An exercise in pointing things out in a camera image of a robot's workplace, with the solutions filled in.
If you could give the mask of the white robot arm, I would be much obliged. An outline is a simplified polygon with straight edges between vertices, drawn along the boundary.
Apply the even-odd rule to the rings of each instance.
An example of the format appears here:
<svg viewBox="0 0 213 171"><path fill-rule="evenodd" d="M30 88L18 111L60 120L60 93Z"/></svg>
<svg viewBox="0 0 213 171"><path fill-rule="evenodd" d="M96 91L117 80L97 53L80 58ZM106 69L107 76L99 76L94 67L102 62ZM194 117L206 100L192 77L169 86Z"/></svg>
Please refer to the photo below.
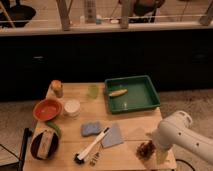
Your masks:
<svg viewBox="0 0 213 171"><path fill-rule="evenodd" d="M174 112L158 123L152 133L153 144L162 151L168 151L176 144L213 165L213 139L190 130L192 123L188 113Z"/></svg>

